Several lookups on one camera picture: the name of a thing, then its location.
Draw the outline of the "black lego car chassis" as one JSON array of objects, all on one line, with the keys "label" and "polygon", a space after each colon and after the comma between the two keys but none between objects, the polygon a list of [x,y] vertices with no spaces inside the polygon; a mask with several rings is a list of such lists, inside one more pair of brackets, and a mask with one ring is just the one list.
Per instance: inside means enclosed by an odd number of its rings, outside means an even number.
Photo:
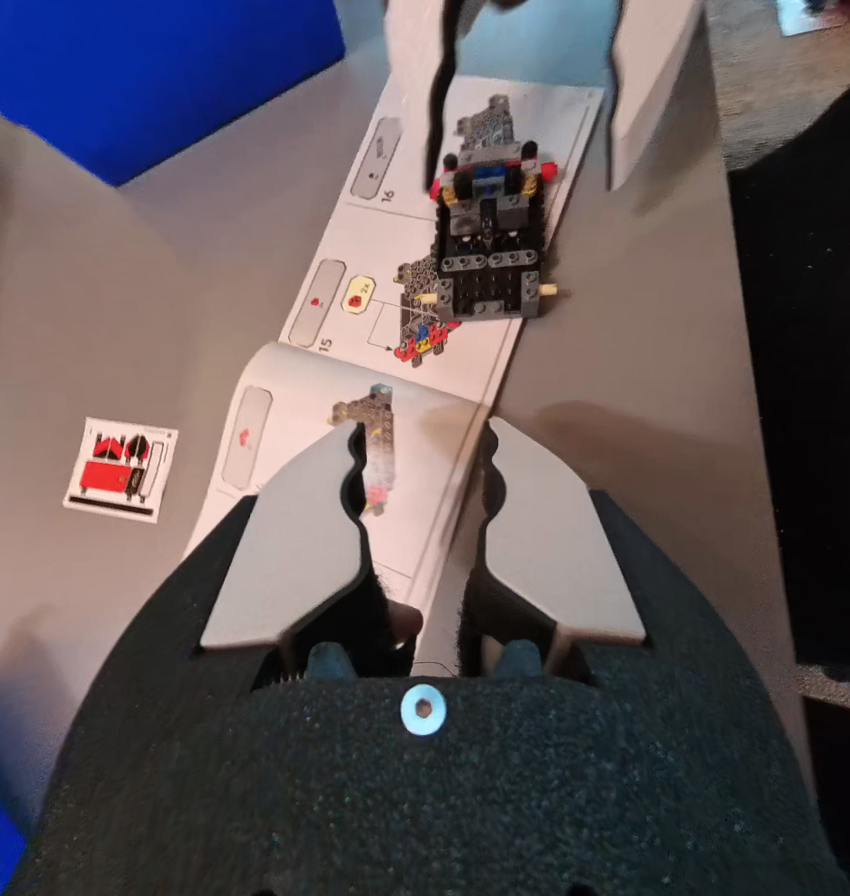
[{"label": "black lego car chassis", "polygon": [[430,189],[437,311],[449,322],[535,317],[557,164],[541,159],[536,141],[516,138],[505,94],[461,118],[455,133],[459,151],[443,157]]}]

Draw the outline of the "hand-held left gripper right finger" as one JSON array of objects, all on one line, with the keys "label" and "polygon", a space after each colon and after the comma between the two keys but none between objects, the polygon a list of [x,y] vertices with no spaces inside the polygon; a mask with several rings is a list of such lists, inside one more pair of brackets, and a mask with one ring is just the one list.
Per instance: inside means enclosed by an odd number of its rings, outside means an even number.
[{"label": "hand-held left gripper right finger", "polygon": [[590,489],[549,449],[492,417],[482,443],[478,568],[539,632],[641,644],[646,631]]}]

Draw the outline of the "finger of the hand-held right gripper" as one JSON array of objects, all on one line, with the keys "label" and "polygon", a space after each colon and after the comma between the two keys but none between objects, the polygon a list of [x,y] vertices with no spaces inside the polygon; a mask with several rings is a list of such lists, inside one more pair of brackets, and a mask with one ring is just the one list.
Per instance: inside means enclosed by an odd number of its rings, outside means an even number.
[{"label": "finger of the hand-held right gripper", "polygon": [[386,3],[386,51],[391,79],[400,92],[402,134],[417,153],[420,185],[426,193],[437,172],[458,45],[480,10],[479,1]]},{"label": "finger of the hand-held right gripper", "polygon": [[608,189],[659,154],[667,112],[702,13],[701,1],[623,1],[610,47]]}]

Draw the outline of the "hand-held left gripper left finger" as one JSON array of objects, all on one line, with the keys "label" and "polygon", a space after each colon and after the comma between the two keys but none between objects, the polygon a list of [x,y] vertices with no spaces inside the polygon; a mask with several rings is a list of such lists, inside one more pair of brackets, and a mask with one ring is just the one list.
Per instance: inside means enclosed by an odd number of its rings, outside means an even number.
[{"label": "hand-held left gripper left finger", "polygon": [[364,465],[364,425],[344,422],[261,488],[201,647],[275,644],[360,581],[365,532],[350,487]]}]

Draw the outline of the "red and black sticker sheet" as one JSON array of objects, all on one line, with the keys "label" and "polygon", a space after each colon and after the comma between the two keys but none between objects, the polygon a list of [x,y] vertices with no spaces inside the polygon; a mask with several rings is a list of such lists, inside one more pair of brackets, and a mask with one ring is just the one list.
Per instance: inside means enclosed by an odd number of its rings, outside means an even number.
[{"label": "red and black sticker sheet", "polygon": [[157,523],[178,437],[173,427],[86,418],[62,507]]}]

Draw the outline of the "large blue plastic bin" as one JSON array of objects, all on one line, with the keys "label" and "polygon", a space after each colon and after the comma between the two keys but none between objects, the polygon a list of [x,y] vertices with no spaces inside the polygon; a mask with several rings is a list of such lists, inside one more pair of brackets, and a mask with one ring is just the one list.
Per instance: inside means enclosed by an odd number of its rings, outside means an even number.
[{"label": "large blue plastic bin", "polygon": [[344,55],[331,1],[0,1],[0,115],[119,186]]}]

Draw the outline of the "lego instruction booklet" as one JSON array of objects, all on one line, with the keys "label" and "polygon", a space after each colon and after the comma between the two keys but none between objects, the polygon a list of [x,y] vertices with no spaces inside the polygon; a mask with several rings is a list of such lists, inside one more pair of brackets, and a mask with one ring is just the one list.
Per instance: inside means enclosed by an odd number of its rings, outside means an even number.
[{"label": "lego instruction booklet", "polygon": [[401,344],[402,263],[425,258],[436,207],[422,191],[416,148],[401,135],[403,96],[393,76],[280,338],[242,372],[187,557],[238,501],[330,431],[373,386],[390,390],[393,449],[366,448],[364,522],[374,569],[390,599],[427,615],[471,472],[521,321],[463,323],[421,364]]}]

